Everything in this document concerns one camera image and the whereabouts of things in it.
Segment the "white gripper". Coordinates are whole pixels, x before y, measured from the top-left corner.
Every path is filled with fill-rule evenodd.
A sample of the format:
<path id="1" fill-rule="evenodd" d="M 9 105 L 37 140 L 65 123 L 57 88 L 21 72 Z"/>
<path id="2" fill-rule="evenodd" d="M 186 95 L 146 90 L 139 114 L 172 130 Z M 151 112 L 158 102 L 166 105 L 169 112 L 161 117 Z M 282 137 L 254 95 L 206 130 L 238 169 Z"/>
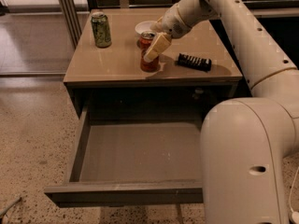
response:
<path id="1" fill-rule="evenodd" d="M 162 18 L 159 18 L 150 26 L 150 29 L 158 34 L 146 49 L 143 60 L 146 63 L 153 62 L 170 47 L 172 37 L 181 38 L 185 36 L 192 29 L 194 21 L 195 17 L 192 9 L 183 7 L 179 3 L 171 6 Z"/>

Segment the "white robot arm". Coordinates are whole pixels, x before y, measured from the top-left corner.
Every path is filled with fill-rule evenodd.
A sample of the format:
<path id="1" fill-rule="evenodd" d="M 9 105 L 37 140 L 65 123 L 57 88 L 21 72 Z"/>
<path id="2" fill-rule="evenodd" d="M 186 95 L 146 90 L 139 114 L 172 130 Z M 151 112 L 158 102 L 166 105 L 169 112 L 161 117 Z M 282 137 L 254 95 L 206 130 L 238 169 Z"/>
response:
<path id="1" fill-rule="evenodd" d="M 218 15 L 249 98 L 226 100 L 200 133 L 206 224 L 289 224 L 282 163 L 299 143 L 296 65 L 242 0 L 181 0 L 153 25 L 150 61 L 200 21 Z"/>

